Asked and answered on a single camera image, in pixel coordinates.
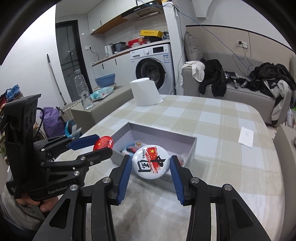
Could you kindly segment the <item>left hand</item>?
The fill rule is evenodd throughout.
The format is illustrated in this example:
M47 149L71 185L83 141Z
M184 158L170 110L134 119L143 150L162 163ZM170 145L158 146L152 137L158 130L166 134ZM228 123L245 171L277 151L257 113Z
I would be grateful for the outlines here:
M41 212L51 211L59 201L58 197L53 197L41 202L33 201L27 194L23 194L22 198L16 199L20 205L35 205L38 206Z

